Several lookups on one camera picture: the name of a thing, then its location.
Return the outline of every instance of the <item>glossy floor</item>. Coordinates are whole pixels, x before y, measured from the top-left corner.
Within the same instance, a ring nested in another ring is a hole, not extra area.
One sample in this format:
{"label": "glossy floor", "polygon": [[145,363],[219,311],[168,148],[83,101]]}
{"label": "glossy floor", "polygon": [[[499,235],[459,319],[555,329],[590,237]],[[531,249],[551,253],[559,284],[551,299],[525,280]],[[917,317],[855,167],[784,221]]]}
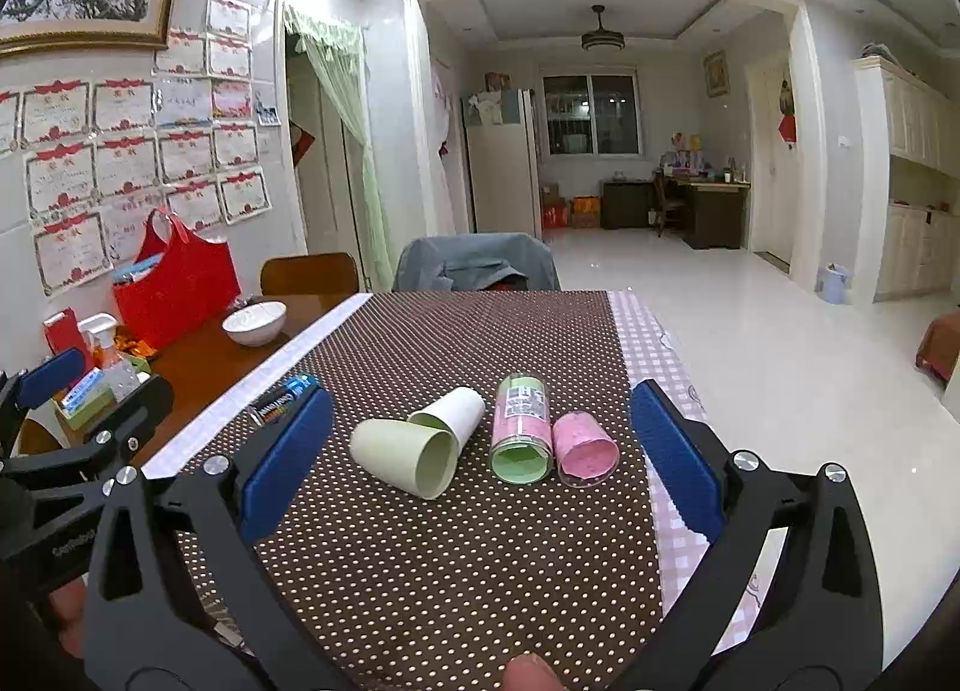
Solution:
{"label": "glossy floor", "polygon": [[[784,470],[846,466],[877,560],[890,661],[960,564],[960,425],[912,354],[952,301],[864,314],[805,293],[747,251],[694,251],[650,231],[549,241],[565,290],[629,288],[653,309],[728,448]],[[769,579],[773,560],[765,566]]]}

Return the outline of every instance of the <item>window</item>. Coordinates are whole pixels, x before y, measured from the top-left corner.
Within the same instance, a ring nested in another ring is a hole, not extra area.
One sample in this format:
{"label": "window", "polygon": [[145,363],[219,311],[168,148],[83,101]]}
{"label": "window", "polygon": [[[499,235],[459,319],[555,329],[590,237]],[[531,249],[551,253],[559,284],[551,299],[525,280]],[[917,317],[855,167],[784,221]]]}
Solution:
{"label": "window", "polygon": [[638,155],[640,121],[631,74],[544,76],[551,155]]}

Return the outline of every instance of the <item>pink cup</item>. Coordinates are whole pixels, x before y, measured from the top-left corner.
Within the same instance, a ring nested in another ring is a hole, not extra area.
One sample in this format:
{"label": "pink cup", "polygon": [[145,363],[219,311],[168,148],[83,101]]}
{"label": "pink cup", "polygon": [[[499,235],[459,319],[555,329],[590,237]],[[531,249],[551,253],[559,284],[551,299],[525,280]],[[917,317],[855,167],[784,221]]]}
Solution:
{"label": "pink cup", "polygon": [[590,413],[568,413],[553,425],[553,449],[560,473],[596,480],[616,469],[620,449]]}

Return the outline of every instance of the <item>gray cloth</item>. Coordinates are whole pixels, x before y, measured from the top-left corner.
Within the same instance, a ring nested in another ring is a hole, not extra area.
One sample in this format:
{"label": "gray cloth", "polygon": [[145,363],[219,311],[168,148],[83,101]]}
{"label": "gray cloth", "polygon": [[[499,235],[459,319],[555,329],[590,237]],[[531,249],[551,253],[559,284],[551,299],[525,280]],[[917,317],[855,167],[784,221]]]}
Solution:
{"label": "gray cloth", "polygon": [[483,290],[517,277],[527,290],[560,290],[550,248],[526,234],[438,236],[403,250],[394,290]]}

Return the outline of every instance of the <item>hand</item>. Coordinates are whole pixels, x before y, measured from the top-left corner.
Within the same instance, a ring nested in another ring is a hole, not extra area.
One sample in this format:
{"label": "hand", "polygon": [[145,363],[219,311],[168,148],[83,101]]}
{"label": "hand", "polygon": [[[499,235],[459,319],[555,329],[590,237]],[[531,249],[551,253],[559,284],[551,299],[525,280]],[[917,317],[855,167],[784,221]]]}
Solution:
{"label": "hand", "polygon": [[517,656],[503,674],[503,691],[566,691],[549,665],[536,654]]}

